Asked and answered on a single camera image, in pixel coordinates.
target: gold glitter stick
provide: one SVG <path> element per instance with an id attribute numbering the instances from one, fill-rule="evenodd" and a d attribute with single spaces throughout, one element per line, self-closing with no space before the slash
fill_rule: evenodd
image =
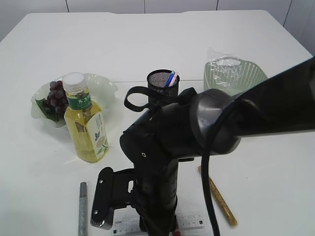
<path id="1" fill-rule="evenodd" d="M 209 184 L 210 190 L 215 197 L 223 215 L 225 216 L 226 220 L 228 221 L 231 227 L 237 226 L 237 220 L 235 219 L 234 215 L 232 214 L 230 208 L 228 208 L 225 200 L 223 199 L 221 193 L 218 191 L 217 187 L 213 183 L 212 179 L 209 177 Z"/>

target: ruler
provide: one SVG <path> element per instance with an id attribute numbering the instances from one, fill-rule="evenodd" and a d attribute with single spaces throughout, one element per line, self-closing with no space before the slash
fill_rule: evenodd
<path id="1" fill-rule="evenodd" d="M 178 228 L 177 236 L 186 235 L 204 235 L 202 230 L 204 226 L 205 215 L 202 213 L 176 214 Z M 146 232 L 141 232 L 139 227 L 139 218 L 115 220 L 111 229 L 111 236 L 147 236 Z"/>

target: green plastic colander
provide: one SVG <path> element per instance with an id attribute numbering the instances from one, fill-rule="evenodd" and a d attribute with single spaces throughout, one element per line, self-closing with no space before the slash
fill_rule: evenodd
<path id="1" fill-rule="evenodd" d="M 220 89 L 233 96 L 267 80 L 267 76 L 253 62 L 223 57 L 206 63 L 204 89 Z"/>

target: grape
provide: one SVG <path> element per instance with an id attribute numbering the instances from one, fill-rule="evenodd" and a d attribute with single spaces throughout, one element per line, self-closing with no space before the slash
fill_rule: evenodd
<path id="1" fill-rule="evenodd" d="M 50 99 L 54 98 L 55 93 L 56 93 L 56 91 L 50 91 L 49 94 L 48 94 L 48 97 Z"/>
<path id="2" fill-rule="evenodd" d="M 58 83 L 56 81 L 50 82 L 50 88 L 52 90 L 56 90 L 57 87 L 58 87 Z"/>
<path id="3" fill-rule="evenodd" d="M 68 104 L 68 100 L 66 98 L 62 98 L 60 101 L 59 101 L 59 104 L 60 105 L 65 105 L 65 104 Z"/>
<path id="4" fill-rule="evenodd" d="M 56 91 L 55 97 L 56 97 L 57 99 L 61 99 L 61 98 L 63 98 L 63 96 L 64 96 L 64 93 L 63 93 L 61 90 Z"/>
<path id="5" fill-rule="evenodd" d="M 53 107 L 56 107 L 57 104 L 58 104 L 58 101 L 57 101 L 57 100 L 55 100 L 55 99 L 51 99 L 51 100 L 50 100 L 50 105 L 52 105 Z"/>
<path id="6" fill-rule="evenodd" d="M 44 100 L 43 101 L 43 106 L 44 107 L 50 107 L 50 100 Z"/>
<path id="7" fill-rule="evenodd" d="M 50 107 L 45 107 L 45 112 L 47 114 L 52 114 L 53 113 L 53 109 L 51 109 Z"/>
<path id="8" fill-rule="evenodd" d="M 58 114 L 62 114 L 63 113 L 63 110 L 61 109 L 60 106 L 56 106 L 55 110 L 56 110 L 56 113 L 58 113 Z"/>

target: silver glitter stick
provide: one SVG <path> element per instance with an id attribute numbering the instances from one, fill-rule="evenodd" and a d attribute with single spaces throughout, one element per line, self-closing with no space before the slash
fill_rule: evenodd
<path id="1" fill-rule="evenodd" d="M 78 236 L 88 236 L 88 197 L 86 182 L 80 183 Z"/>

